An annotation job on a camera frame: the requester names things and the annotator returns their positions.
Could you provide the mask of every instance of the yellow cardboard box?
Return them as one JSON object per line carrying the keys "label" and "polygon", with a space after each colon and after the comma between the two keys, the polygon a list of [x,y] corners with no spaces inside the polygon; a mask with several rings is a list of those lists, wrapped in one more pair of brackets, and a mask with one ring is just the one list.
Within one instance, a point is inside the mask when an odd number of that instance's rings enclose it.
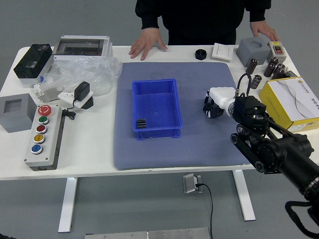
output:
{"label": "yellow cardboard box", "polygon": [[283,128],[299,132],[319,127],[319,100],[302,77],[269,80],[259,97]]}

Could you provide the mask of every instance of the green button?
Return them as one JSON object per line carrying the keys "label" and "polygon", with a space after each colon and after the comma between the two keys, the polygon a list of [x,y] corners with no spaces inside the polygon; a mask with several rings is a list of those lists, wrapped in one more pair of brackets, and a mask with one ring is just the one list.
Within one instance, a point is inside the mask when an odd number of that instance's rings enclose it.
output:
{"label": "green button", "polygon": [[48,119],[47,116],[41,116],[41,117],[39,118],[39,123],[40,123],[40,124],[47,124],[48,122],[49,122],[49,119]]}

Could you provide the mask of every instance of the robotic arm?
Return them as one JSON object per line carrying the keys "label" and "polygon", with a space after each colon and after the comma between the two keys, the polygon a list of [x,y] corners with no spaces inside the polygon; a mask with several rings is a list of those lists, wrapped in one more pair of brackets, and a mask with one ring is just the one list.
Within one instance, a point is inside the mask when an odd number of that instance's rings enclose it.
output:
{"label": "robotic arm", "polygon": [[238,91],[228,87],[210,88],[203,111],[213,119],[226,110],[239,123],[231,142],[259,172],[282,173],[297,187],[308,202],[287,202],[286,210],[304,234],[319,238],[319,234],[303,226],[292,210],[292,206],[310,207],[308,214],[319,226],[319,166],[309,158],[314,149],[307,136],[282,128],[269,118],[264,104],[254,96],[239,96]]}

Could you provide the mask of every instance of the power cord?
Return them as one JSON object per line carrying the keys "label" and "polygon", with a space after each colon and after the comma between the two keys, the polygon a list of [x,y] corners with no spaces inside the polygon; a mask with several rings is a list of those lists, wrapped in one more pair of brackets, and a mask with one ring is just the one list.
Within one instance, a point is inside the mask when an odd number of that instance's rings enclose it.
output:
{"label": "power cord", "polygon": [[75,115],[76,115],[76,113],[74,112],[74,111],[69,111],[70,109],[73,109],[75,106],[74,106],[74,102],[75,102],[76,100],[74,99],[73,100],[73,103],[72,103],[72,106],[73,107],[71,107],[71,108],[67,108],[66,110],[63,110],[62,111],[62,116],[68,116],[71,120],[74,120],[74,118],[75,118]]}
{"label": "power cord", "polygon": [[200,186],[206,186],[208,191],[209,191],[209,194],[210,194],[210,200],[211,200],[211,214],[210,214],[210,238],[213,239],[213,233],[212,233],[212,217],[213,217],[213,209],[214,209],[214,205],[213,205],[213,198],[211,196],[211,191],[209,189],[209,187],[204,184],[204,183],[197,183],[195,184],[196,187],[200,187]]}
{"label": "power cord", "polygon": [[285,209],[286,209],[289,217],[291,218],[291,220],[293,220],[293,222],[296,224],[296,226],[299,228],[299,230],[303,234],[305,234],[306,236],[308,236],[310,238],[319,239],[319,233],[313,233],[313,232],[308,231],[305,228],[305,226],[303,225],[303,223],[301,222],[297,213],[292,209],[292,207],[310,207],[310,206],[312,206],[311,202],[290,201],[290,202],[286,202]]}

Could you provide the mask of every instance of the black cable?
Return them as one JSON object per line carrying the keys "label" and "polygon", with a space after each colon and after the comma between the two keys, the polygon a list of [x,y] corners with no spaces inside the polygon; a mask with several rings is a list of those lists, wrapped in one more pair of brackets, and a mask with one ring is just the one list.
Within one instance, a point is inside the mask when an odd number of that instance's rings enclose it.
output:
{"label": "black cable", "polygon": [[75,99],[73,100],[72,106],[71,108],[67,108],[66,110],[62,111],[62,116],[68,116],[71,120],[74,120],[76,113],[74,111],[69,111],[70,109],[73,109],[74,106],[74,102]]}
{"label": "black cable", "polygon": [[210,238],[213,239],[213,233],[212,233],[212,217],[213,217],[213,209],[214,209],[214,205],[213,205],[213,198],[211,196],[211,191],[209,189],[209,187],[204,184],[204,183],[198,183],[198,184],[195,184],[195,186],[198,188],[200,186],[206,186],[208,191],[209,191],[209,194],[210,194],[210,200],[211,200],[211,214],[210,214]]}
{"label": "black cable", "polygon": [[241,80],[244,78],[244,76],[247,76],[248,77],[248,86],[247,86],[247,91],[246,91],[246,95],[248,96],[249,95],[249,90],[250,90],[250,85],[251,85],[251,75],[245,73],[243,74],[240,78],[239,78],[239,81],[238,81],[238,84],[237,84],[237,89],[239,89],[239,86],[240,86],[240,82]]}
{"label": "black cable", "polygon": [[310,202],[296,202],[296,201],[290,201],[286,202],[285,209],[291,218],[293,222],[296,224],[296,226],[299,228],[299,230],[305,234],[306,236],[314,239],[319,239],[319,234],[312,233],[308,231],[303,223],[301,222],[300,218],[298,217],[297,213],[292,209],[292,207],[310,207],[312,204]]}

